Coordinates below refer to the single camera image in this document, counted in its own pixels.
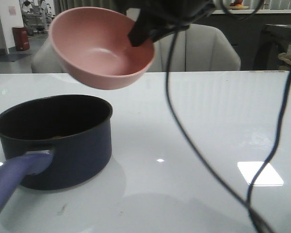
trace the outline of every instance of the plate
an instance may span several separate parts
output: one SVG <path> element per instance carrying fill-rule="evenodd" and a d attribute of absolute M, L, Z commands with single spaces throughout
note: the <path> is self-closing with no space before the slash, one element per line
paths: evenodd
<path fill-rule="evenodd" d="M 229 6 L 230 10 L 246 10 L 249 8 L 249 6 Z"/>

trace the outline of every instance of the red trash bin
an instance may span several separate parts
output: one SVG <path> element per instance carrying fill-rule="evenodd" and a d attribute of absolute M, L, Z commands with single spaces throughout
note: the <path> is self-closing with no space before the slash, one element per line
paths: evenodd
<path fill-rule="evenodd" d="M 26 27 L 13 27 L 13 37 L 17 51 L 24 51 L 30 48 L 29 40 L 27 37 Z"/>

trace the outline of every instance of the black cable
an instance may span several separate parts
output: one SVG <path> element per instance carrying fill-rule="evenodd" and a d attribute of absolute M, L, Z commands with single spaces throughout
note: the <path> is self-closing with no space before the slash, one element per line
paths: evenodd
<path fill-rule="evenodd" d="M 240 16 L 237 16 L 236 14 L 231 13 L 226 8 L 226 6 L 224 5 L 223 0 L 220 0 L 220 7 L 222 8 L 222 10 L 224 11 L 224 13 L 227 16 L 229 16 L 229 17 L 231 17 L 233 19 L 236 19 L 236 20 L 245 20 L 245 19 L 248 19 L 248 18 L 252 17 L 253 15 L 255 15 L 256 12 L 261 8 L 261 6 L 263 5 L 263 3 L 264 3 L 264 0 L 259 0 L 259 3 L 257 5 L 257 7 L 254 9 L 254 11 L 251 14 L 249 14 L 248 16 L 245 16 L 245 17 L 240 17 Z"/>
<path fill-rule="evenodd" d="M 167 65 L 166 65 L 166 80 L 165 80 L 165 94 L 166 94 L 166 99 L 167 99 L 167 103 L 168 103 L 168 107 L 170 109 L 171 115 L 173 116 L 177 126 L 179 127 L 182 135 L 185 137 L 185 139 L 187 140 L 187 142 L 189 143 L 190 147 L 192 148 L 192 150 L 195 152 L 195 155 L 198 157 L 198 159 L 202 162 L 202 164 L 206 167 L 206 169 L 211 173 L 211 175 L 243 206 L 245 207 L 250 213 L 251 215 L 254 217 L 255 222 L 254 224 L 258 224 L 261 225 L 263 224 L 263 227 L 265 227 L 268 232 L 270 233 L 275 233 L 275 231 L 269 226 L 269 224 L 245 201 L 242 199 L 242 197 L 236 193 L 236 191 L 234 191 L 230 185 L 227 184 L 226 181 L 223 180 L 223 178 L 221 178 L 219 176 L 219 174 L 216 173 L 216 171 L 214 170 L 214 168 L 211 167 L 211 165 L 208 163 L 208 161 L 204 158 L 204 156 L 200 153 L 199 149 L 197 148 L 197 146 L 195 146 L 194 142 L 192 141 L 192 139 L 188 136 L 186 130 L 184 129 L 184 127 L 182 126 L 174 108 L 171 102 L 171 98 L 170 98 L 170 90 L 169 90 L 169 74 L 170 74 L 170 67 L 171 67 L 171 62 L 172 62 L 172 55 L 173 55 L 173 51 L 174 51 L 174 47 L 176 44 L 176 40 L 177 40 L 177 36 L 178 36 L 178 30 L 175 31 L 175 34 L 173 36 L 173 40 L 171 42 L 170 45 L 170 49 L 169 49 L 169 54 L 168 54 L 168 59 L 167 59 Z M 261 230 L 257 230 L 258 233 L 265 233 L 264 231 Z"/>
<path fill-rule="evenodd" d="M 287 77 L 287 80 L 286 80 L 286 84 L 285 84 L 285 88 L 284 88 L 284 92 L 283 92 L 282 103 L 281 103 L 281 107 L 280 107 L 280 111 L 279 111 L 278 119 L 277 119 L 277 126 L 276 126 L 276 133 L 275 133 L 275 140 L 274 140 L 273 148 L 272 148 L 270 154 L 264 160 L 262 166 L 259 168 L 259 170 L 254 175 L 254 177 L 253 177 L 253 179 L 252 179 L 252 181 L 251 181 L 251 183 L 250 183 L 250 185 L 248 187 L 248 190 L 247 190 L 247 199 L 246 199 L 246 201 L 247 201 L 247 203 L 249 205 L 251 205 L 251 197 L 252 197 L 254 183 L 256 182 L 257 178 L 262 173 L 262 171 L 265 169 L 267 164 L 273 159 L 273 157 L 276 154 L 276 151 L 278 149 L 278 146 L 279 146 L 279 143 L 280 143 L 282 121 L 283 121 L 283 117 L 284 117 L 284 114 L 285 114 L 285 111 L 286 111 L 286 107 L 287 107 L 287 103 L 288 103 L 290 88 L 291 88 L 291 70 L 290 70 L 290 72 L 288 74 L 288 77 Z M 248 210 L 248 212 L 249 212 L 249 215 L 250 215 L 250 218 L 251 218 L 253 224 L 255 225 L 254 216 L 252 216 L 250 210 Z"/>

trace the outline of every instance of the pot rim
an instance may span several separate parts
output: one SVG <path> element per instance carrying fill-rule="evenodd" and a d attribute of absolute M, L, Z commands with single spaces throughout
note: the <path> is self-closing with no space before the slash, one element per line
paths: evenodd
<path fill-rule="evenodd" d="M 82 132 L 80 132 L 80 133 L 71 134 L 71 135 L 68 135 L 68 136 L 59 137 L 59 138 L 50 138 L 50 139 L 33 139 L 33 140 L 30 140 L 30 139 L 21 139 L 21 138 L 8 137 L 8 136 L 2 134 L 1 132 L 0 132 L 0 138 L 10 139 L 10 140 L 14 140 L 14 141 L 21 141 L 21 142 L 26 142 L 26 141 L 27 141 L 27 142 L 53 142 L 53 141 L 58 141 L 58 140 L 61 140 L 61 139 L 67 139 L 67 138 L 70 138 L 70 137 L 75 137 L 75 136 L 77 136 L 77 135 L 80 135 L 80 134 L 83 134 L 83 133 L 89 132 L 89 131 L 91 131 L 92 129 L 94 129 L 94 128 L 96 128 L 96 127 L 98 127 L 98 126 L 104 124 L 105 122 L 110 121 L 111 116 L 112 116 L 112 114 L 113 114 L 113 108 L 112 108 L 112 105 L 111 105 L 108 101 L 106 101 L 106 100 L 104 100 L 104 99 L 102 99 L 102 98 L 96 97 L 96 96 L 89 96 L 89 95 L 82 95 L 82 94 L 56 95 L 56 96 L 49 96 L 49 97 L 43 97 L 43 98 L 37 98 L 37 99 L 33 99 L 33 100 L 28 100 L 28 101 L 25 101 L 25 102 L 19 103 L 19 104 L 13 106 L 13 107 L 10 107 L 10 108 L 8 108 L 7 110 L 5 110 L 5 111 L 3 111 L 2 113 L 0 113 L 0 119 L 1 119 L 4 115 L 6 115 L 8 112 L 13 111 L 14 109 L 16 109 L 16 108 L 18 108 L 18 107 L 20 107 L 20 106 L 22 106 L 22 105 L 28 104 L 28 103 L 30 103 L 30 102 L 36 102 L 36 101 L 41 101 L 41 100 L 46 100 L 46 99 L 52 99 L 52 98 L 63 98 L 63 97 L 66 97 L 66 96 L 70 96 L 70 97 L 85 96 L 85 97 L 91 97 L 91 98 L 93 98 L 93 99 L 100 100 L 100 101 L 104 102 L 104 103 L 109 107 L 109 110 L 110 110 L 110 111 L 109 111 L 109 114 L 108 114 L 108 116 L 107 116 L 107 117 L 106 117 L 102 122 L 100 122 L 99 124 L 95 125 L 94 127 L 91 127 L 91 128 L 88 129 L 88 130 L 82 131 Z"/>

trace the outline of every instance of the chair backrest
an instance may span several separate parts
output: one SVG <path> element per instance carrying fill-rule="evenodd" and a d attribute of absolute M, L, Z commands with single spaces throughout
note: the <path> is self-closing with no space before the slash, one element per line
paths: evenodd
<path fill-rule="evenodd" d="M 155 43 L 155 59 L 148 72 L 165 72 L 172 36 Z M 192 24 L 188 30 L 179 33 L 171 71 L 239 70 L 240 66 L 238 54 L 219 29 Z M 62 72 L 48 39 L 33 57 L 32 72 Z"/>

